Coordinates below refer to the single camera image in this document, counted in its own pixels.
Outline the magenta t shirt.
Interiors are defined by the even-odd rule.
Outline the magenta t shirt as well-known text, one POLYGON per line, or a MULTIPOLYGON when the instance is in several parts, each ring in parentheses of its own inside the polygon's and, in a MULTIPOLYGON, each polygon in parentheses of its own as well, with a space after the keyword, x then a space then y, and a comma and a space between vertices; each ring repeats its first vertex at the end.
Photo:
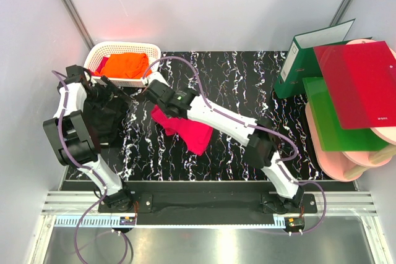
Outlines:
POLYGON ((157 105, 151 111, 151 117, 164 128, 167 136, 180 136, 190 152, 202 156, 206 151, 212 137, 212 127, 189 119, 167 117, 157 105))

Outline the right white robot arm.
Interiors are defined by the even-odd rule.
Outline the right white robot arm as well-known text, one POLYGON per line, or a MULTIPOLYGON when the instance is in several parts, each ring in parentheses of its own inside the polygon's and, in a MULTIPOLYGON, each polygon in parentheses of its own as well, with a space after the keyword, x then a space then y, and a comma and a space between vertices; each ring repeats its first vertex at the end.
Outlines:
POLYGON ((267 176, 284 210, 292 213, 302 207, 304 189, 286 168, 277 147, 284 135, 264 122, 222 108, 191 88, 174 91, 158 72, 143 83, 146 98, 166 116, 205 124, 238 141, 244 147, 243 162, 267 176))

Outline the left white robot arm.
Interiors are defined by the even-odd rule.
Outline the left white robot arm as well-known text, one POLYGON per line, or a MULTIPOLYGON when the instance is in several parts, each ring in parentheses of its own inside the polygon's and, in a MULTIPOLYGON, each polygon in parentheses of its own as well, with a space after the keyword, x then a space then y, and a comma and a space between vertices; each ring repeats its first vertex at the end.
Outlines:
POLYGON ((43 129, 58 161, 85 174, 96 186, 100 204, 117 212, 137 211, 131 189, 106 163, 101 148, 111 144, 132 100, 109 78, 95 83, 82 66, 69 66, 59 79, 60 101, 43 129))

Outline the folded black t shirt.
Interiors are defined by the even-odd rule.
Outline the folded black t shirt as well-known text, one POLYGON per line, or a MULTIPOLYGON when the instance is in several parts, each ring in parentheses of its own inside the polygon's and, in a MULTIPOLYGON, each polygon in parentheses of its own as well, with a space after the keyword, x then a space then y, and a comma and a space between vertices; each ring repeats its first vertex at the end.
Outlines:
POLYGON ((115 141, 127 110, 127 101, 114 93, 97 99, 87 97, 82 115, 94 144, 108 147, 115 141))

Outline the orange t shirt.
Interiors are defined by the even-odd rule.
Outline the orange t shirt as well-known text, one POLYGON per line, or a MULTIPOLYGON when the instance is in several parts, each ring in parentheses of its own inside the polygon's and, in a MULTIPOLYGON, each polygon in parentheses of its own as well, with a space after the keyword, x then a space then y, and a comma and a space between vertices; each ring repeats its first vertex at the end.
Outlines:
POLYGON ((149 57, 145 53, 111 54, 104 57, 92 75, 116 79, 141 79, 149 67, 149 57))

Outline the green lever arch binder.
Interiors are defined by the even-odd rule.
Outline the green lever arch binder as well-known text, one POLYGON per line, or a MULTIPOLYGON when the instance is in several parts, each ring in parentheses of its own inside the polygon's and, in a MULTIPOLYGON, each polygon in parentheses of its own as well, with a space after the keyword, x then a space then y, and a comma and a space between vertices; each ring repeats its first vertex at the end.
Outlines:
POLYGON ((347 44, 346 36, 354 22, 355 19, 351 19, 294 36, 274 86, 277 97, 285 99, 304 94, 303 79, 322 76, 314 48, 347 44))

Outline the green plastic folder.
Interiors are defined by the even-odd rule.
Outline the green plastic folder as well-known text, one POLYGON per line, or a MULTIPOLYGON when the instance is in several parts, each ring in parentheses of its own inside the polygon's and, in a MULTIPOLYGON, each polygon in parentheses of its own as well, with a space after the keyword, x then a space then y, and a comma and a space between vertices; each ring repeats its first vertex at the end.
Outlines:
POLYGON ((324 79, 303 79, 319 142, 324 151, 379 151, 388 143, 371 129, 346 130, 338 120, 324 79))

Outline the red plastic folder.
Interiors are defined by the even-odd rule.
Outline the red plastic folder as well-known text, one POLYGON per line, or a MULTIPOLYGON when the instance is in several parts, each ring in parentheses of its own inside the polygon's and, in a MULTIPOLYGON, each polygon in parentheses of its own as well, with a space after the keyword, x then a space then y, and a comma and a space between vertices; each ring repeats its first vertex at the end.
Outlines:
POLYGON ((314 48, 343 129, 395 126, 395 57, 385 41, 314 48))

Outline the aluminium rail frame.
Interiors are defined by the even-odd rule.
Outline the aluminium rail frame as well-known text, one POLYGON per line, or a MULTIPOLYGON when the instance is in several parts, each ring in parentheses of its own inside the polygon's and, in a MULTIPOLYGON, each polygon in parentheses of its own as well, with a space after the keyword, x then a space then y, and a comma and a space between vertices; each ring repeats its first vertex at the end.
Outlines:
POLYGON ((29 263, 394 263, 369 192, 309 192, 305 227, 137 225, 137 215, 100 213, 90 192, 50 192, 29 263))

